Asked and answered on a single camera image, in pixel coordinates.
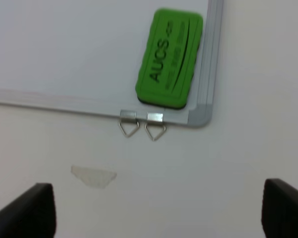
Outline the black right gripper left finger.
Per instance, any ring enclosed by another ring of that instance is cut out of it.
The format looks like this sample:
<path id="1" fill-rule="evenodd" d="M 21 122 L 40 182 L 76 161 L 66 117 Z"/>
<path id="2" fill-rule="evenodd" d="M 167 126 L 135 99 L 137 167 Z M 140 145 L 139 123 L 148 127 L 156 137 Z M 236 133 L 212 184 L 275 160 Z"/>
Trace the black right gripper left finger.
<path id="1" fill-rule="evenodd" d="M 53 186 L 37 183 L 0 210 L 0 238 L 53 238 L 57 214 Z"/>

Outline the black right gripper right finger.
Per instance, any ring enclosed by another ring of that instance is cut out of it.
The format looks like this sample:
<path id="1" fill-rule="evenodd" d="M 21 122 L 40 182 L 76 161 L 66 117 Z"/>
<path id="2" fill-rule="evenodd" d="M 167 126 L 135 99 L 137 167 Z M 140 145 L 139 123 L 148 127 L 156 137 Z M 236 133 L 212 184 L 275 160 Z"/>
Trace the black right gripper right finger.
<path id="1" fill-rule="evenodd" d="M 279 178 L 265 180 L 261 224 L 267 238 L 298 238 L 298 190 Z"/>

